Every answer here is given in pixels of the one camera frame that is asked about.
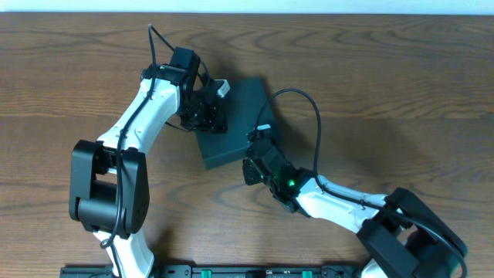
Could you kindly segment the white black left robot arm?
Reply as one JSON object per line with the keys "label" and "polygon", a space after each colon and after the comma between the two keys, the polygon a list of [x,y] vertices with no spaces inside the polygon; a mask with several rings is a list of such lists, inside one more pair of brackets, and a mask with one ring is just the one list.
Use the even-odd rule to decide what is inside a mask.
{"label": "white black left robot arm", "polygon": [[[76,143],[71,160],[69,216],[100,241],[112,265],[93,276],[149,277],[155,257],[142,230],[150,191],[147,154],[169,118],[178,115],[184,131],[223,133],[222,102],[227,80],[198,65],[149,65],[134,100],[96,141]],[[195,81],[202,86],[194,89]]]}

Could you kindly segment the dark green gift box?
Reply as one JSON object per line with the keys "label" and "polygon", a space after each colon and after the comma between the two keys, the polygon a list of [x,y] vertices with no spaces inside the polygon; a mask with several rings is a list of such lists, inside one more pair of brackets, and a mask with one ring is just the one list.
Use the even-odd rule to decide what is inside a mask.
{"label": "dark green gift box", "polygon": [[255,122],[267,93],[262,79],[252,77],[232,85],[225,97],[228,130],[224,134],[198,132],[196,138],[205,168],[211,170],[242,160],[250,146],[248,133]]}

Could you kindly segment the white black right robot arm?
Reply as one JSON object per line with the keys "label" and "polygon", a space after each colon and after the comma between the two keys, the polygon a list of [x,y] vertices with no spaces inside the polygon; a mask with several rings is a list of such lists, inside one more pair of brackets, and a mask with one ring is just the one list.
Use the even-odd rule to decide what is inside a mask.
{"label": "white black right robot arm", "polygon": [[362,277],[450,277],[468,275],[464,242],[415,194],[358,192],[295,168],[269,131],[248,136],[242,162],[245,183],[263,183],[291,213],[324,219],[355,233],[371,256]]}

